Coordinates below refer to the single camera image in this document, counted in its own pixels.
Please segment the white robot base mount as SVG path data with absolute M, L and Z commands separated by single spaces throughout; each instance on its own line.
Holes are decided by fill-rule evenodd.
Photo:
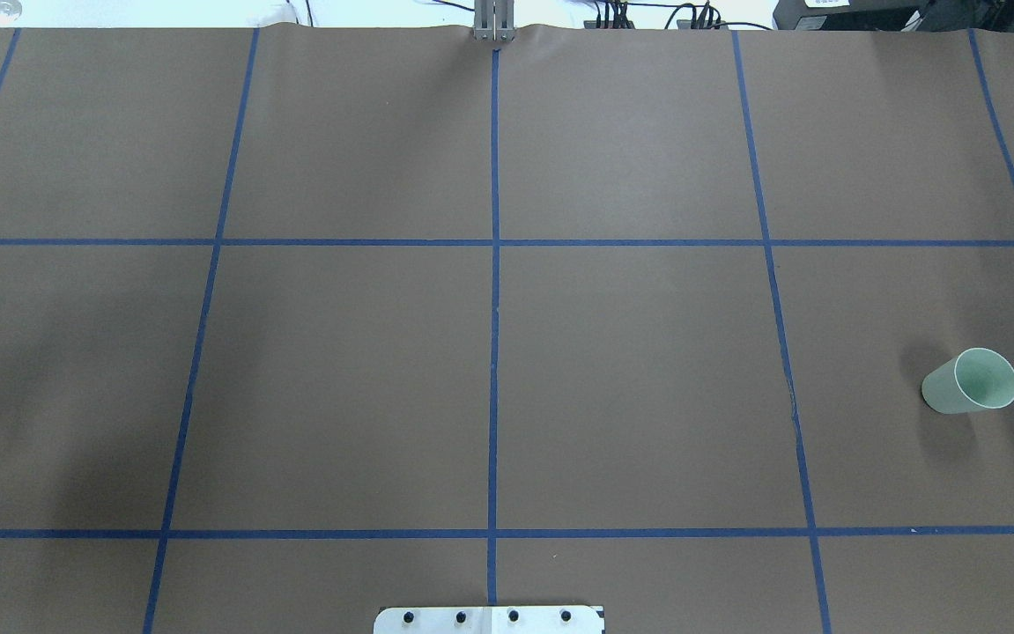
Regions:
M 521 605 L 393 607 L 379 611 L 374 633 L 604 633 L 602 607 Z

